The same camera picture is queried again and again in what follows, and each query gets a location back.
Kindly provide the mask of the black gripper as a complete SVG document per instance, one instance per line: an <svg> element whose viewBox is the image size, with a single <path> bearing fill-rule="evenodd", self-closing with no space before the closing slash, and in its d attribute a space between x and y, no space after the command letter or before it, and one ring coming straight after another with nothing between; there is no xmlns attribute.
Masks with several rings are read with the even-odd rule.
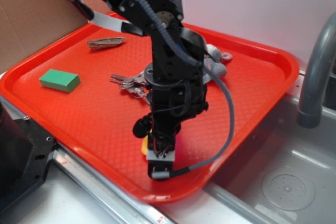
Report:
<svg viewBox="0 0 336 224"><path fill-rule="evenodd" d="M153 180L166 180L173 171L179 125L208 109L207 85L201 79L184 79L173 84L148 82L150 113L135 123L133 134L142 138L149 133L148 176Z"/></svg>

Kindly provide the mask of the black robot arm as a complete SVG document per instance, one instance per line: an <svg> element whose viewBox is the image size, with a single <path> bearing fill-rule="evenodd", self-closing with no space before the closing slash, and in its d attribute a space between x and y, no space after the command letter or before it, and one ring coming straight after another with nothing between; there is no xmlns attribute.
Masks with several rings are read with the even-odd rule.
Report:
<svg viewBox="0 0 336 224"><path fill-rule="evenodd" d="M166 180L191 171L173 169L175 140L181 123L208 109L203 81L205 41L181 21L181 0L103 0L121 19L109 21L78 0L69 0L95 25L149 36L152 62L144 70L150 113L133 127L136 137L147 137L148 175Z"/></svg>

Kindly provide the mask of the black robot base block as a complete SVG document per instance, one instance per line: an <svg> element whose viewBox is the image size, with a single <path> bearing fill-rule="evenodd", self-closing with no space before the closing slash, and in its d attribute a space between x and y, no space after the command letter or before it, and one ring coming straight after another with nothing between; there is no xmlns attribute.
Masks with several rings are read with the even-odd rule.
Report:
<svg viewBox="0 0 336 224"><path fill-rule="evenodd" d="M13 119L1 105L1 213L46 180L56 140L30 118Z"/></svg>

